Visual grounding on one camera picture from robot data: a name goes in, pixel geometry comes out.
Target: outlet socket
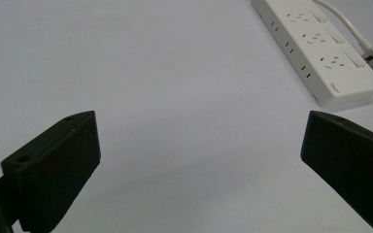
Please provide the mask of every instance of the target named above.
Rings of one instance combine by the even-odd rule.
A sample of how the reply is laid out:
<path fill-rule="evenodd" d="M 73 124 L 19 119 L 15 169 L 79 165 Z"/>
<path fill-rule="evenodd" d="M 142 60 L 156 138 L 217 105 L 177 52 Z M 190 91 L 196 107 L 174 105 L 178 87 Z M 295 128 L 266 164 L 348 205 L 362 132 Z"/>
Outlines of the outlet socket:
<path fill-rule="evenodd" d="M 262 21 L 322 107 L 373 95 L 373 70 L 311 0 L 253 0 Z"/>

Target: white power strip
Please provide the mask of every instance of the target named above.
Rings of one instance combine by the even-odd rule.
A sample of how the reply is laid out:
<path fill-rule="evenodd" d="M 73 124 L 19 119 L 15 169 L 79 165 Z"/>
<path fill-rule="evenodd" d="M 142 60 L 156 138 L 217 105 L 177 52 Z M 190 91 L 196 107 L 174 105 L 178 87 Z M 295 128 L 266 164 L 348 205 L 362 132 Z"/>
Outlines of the white power strip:
<path fill-rule="evenodd" d="M 311 0 L 253 0 L 281 50 L 322 107 L 373 95 L 373 70 Z"/>

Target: screw hole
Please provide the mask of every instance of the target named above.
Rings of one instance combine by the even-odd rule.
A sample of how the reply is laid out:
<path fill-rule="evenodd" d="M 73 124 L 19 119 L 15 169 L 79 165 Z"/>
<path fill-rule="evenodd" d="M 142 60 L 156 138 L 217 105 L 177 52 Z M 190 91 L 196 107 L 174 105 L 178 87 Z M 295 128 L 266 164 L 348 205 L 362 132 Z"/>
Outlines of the screw hole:
<path fill-rule="evenodd" d="M 21 156 L 17 159 L 17 162 L 18 163 L 24 163 L 24 162 L 27 162 L 29 159 L 31 159 L 31 157 L 29 155 L 24 155 L 24 156 Z"/>

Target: white table surface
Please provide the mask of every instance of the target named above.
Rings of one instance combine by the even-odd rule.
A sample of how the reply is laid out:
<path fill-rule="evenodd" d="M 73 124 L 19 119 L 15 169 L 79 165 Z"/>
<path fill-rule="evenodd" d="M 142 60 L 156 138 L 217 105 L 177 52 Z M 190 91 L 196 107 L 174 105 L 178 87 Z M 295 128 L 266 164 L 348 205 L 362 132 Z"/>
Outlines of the white table surface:
<path fill-rule="evenodd" d="M 328 2 L 373 43 L 373 0 Z M 309 111 L 373 131 L 373 98 L 318 107 L 248 0 L 0 0 L 0 161 L 87 110 L 101 164 L 54 232 L 373 232 L 300 159 Z"/>

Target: white cable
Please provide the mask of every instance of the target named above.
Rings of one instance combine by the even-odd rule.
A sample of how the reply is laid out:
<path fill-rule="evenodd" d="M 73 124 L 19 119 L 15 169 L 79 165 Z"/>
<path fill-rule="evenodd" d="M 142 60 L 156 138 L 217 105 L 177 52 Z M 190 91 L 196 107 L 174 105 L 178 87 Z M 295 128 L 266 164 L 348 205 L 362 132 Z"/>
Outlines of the white cable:
<path fill-rule="evenodd" d="M 323 7 L 327 8 L 329 11 L 333 12 L 339 19 L 345 24 L 345 26 L 350 30 L 350 32 L 353 34 L 353 36 L 358 40 L 358 44 L 362 47 L 364 51 L 370 50 L 373 46 L 371 43 L 366 40 L 359 32 L 356 30 L 356 28 L 353 26 L 353 24 L 336 8 L 334 8 L 329 3 L 325 2 L 324 0 L 313 0 L 314 2 L 322 5 Z"/>

